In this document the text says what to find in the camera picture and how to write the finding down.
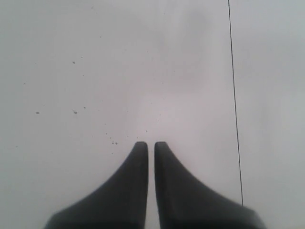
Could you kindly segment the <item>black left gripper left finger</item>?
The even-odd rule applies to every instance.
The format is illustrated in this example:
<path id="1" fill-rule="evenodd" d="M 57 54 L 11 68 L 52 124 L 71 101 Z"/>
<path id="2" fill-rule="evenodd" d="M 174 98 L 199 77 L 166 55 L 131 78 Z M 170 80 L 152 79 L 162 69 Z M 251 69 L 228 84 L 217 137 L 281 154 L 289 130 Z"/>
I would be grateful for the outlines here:
<path id="1" fill-rule="evenodd" d="M 137 142 L 97 190 L 55 213 L 47 229 L 143 229 L 148 195 L 148 146 Z"/>

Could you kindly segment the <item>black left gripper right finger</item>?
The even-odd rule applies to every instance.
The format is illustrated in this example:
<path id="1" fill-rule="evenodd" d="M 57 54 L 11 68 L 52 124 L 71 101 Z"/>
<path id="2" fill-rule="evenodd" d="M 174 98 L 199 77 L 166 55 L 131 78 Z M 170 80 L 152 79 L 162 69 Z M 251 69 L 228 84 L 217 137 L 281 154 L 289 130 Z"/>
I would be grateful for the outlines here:
<path id="1" fill-rule="evenodd" d="M 154 178 L 162 229 L 264 229 L 258 214 L 193 176 L 166 142 L 154 146 Z"/>

